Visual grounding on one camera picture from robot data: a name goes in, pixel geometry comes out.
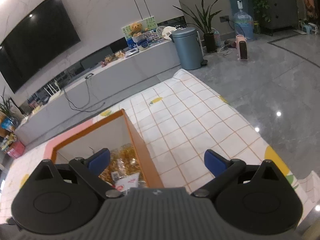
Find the teddy bear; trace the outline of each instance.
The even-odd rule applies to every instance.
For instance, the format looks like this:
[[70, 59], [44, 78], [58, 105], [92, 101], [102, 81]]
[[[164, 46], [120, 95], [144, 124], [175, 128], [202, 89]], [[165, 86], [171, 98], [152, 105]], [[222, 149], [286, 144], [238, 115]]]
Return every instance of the teddy bear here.
[[137, 37], [138, 35], [142, 34], [143, 32], [147, 32], [149, 30], [148, 28], [145, 28], [143, 31], [141, 23], [130, 24], [130, 29], [131, 29], [131, 32], [129, 33], [129, 35], [131, 37]]

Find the cable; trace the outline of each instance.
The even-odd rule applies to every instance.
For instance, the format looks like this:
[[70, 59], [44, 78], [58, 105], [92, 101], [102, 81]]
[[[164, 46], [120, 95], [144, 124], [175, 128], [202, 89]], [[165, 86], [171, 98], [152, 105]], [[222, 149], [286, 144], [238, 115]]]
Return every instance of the cable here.
[[[90, 78], [89, 80], [90, 80], [90, 86], [91, 86], [91, 88], [93, 89], [93, 87], [92, 87], [92, 82], [91, 82], [91, 78]], [[99, 101], [99, 99], [96, 97], [96, 95], [93, 93], [93, 91], [92, 91], [92, 95]]]
[[231, 20], [227, 20], [227, 21], [228, 21], [228, 24], [229, 24], [230, 28], [231, 28], [233, 31], [234, 31], [235, 29], [231, 27], [230, 22], [232, 22], [232, 23], [234, 23], [234, 24], [238, 25], [238, 26], [240, 27], [240, 29], [241, 29], [242, 33], [243, 33], [243, 36], [245, 37], [244, 31], [243, 31], [243, 29], [242, 29], [242, 27], [241, 27], [241, 25], [240, 25], [240, 24], [235, 23], [234, 21], [231, 21]]
[[65, 96], [66, 100], [68, 100], [68, 104], [69, 104], [69, 107], [70, 107], [71, 110], [79, 111], [79, 112], [92, 113], [92, 112], [95, 112], [95, 111], [99, 110], [100, 108], [102, 108], [102, 107], [105, 105], [105, 102], [103, 102], [103, 104], [102, 104], [100, 107], [98, 107], [97, 109], [95, 109], [95, 110], [92, 110], [92, 111], [80, 110], [80, 109], [85, 108], [85, 107], [90, 103], [90, 101], [91, 101], [91, 99], [90, 99], [90, 91], [89, 91], [89, 86], [88, 86], [87, 80], [88, 80], [88, 79], [86, 78], [86, 79], [85, 79], [85, 84], [87, 85], [89, 100], [88, 100], [88, 102], [87, 102], [84, 106], [82, 106], [82, 107], [76, 107], [75, 104], [72, 103], [72, 102], [69, 100], [68, 95], [67, 95], [67, 92], [65, 91], [64, 87], [62, 88], [62, 89], [63, 89], [63, 92], [64, 92], [64, 96]]
[[[227, 51], [223, 53], [223, 52], [221, 52], [222, 49], [227, 49]], [[227, 45], [225, 45], [225, 46], [223, 46], [223, 47], [221, 47], [221, 48], [219, 49], [218, 53], [221, 54], [221, 55], [223, 55], [223, 56], [226, 56], [226, 55], [231, 54], [231, 53], [232, 53], [232, 50], [231, 50], [229, 47], [227, 47]]]

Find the potted plant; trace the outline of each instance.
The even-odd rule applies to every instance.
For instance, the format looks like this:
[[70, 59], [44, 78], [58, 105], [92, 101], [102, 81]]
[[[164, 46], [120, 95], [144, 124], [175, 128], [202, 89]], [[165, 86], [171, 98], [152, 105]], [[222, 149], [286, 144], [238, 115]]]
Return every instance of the potted plant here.
[[198, 9], [198, 7], [196, 5], [198, 16], [185, 4], [182, 4], [182, 5], [184, 5], [191, 12], [191, 14], [193, 16], [190, 15], [190, 13], [187, 13], [185, 10], [173, 5], [173, 7], [179, 9], [183, 13], [192, 17], [192, 19], [196, 22], [195, 24], [193, 24], [193, 23], [188, 23], [188, 24], [196, 25], [204, 33], [204, 43], [207, 47], [207, 52], [217, 52], [217, 47], [216, 47], [216, 44], [214, 41], [214, 33], [212, 32], [212, 28], [211, 28], [212, 18], [222, 11], [222, 10], [219, 10], [214, 13], [211, 13], [212, 6], [217, 1], [218, 0], [215, 0], [215, 2], [213, 4], [209, 5], [208, 8], [205, 9], [204, 8], [204, 0], [201, 0], [202, 12]]
[[0, 103], [0, 111], [6, 115], [6, 118], [2, 121], [1, 127], [9, 131], [13, 131], [19, 125], [18, 119], [12, 115], [10, 110], [10, 99], [4, 99], [2, 97], [2, 103]]

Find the gray cabinet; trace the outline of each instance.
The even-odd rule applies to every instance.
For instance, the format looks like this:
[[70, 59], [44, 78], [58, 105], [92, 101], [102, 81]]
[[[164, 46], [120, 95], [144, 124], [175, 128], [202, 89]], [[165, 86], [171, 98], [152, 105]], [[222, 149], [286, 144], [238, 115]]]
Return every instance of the gray cabinet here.
[[270, 30], [298, 25], [298, 9], [296, 0], [267, 0], [270, 22], [263, 21], [261, 26]]

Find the flat screen tv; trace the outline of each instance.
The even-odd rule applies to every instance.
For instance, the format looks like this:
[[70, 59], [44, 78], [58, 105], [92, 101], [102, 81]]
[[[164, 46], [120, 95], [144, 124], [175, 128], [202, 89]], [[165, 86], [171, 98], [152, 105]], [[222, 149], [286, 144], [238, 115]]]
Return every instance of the flat screen tv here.
[[0, 71], [16, 92], [38, 70], [80, 41], [61, 0], [45, 0], [0, 46]]

